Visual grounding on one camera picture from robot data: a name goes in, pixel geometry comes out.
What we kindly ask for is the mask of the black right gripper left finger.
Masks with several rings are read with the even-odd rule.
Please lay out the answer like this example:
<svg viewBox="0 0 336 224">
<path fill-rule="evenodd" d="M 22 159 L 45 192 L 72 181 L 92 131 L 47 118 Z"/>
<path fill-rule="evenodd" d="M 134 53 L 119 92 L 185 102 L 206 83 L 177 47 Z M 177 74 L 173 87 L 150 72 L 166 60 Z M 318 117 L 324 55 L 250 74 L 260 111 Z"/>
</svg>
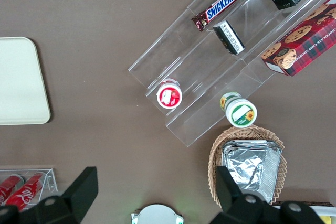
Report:
<svg viewBox="0 0 336 224">
<path fill-rule="evenodd" d="M 50 196 L 23 212 L 1 206 L 1 223 L 81 223 L 97 195 L 97 168 L 89 166 L 61 196 Z"/>
</svg>

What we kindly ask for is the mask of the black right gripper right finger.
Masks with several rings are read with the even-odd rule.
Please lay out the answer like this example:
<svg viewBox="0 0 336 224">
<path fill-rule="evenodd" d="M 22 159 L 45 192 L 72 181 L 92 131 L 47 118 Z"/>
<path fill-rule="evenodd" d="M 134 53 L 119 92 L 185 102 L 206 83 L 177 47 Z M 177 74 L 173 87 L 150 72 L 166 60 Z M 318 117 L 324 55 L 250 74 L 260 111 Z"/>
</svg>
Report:
<svg viewBox="0 0 336 224">
<path fill-rule="evenodd" d="M 323 223 L 303 202 L 284 201 L 278 209 L 256 195 L 243 194 L 224 166 L 216 167 L 216 192 L 222 212 L 212 223 Z"/>
</svg>

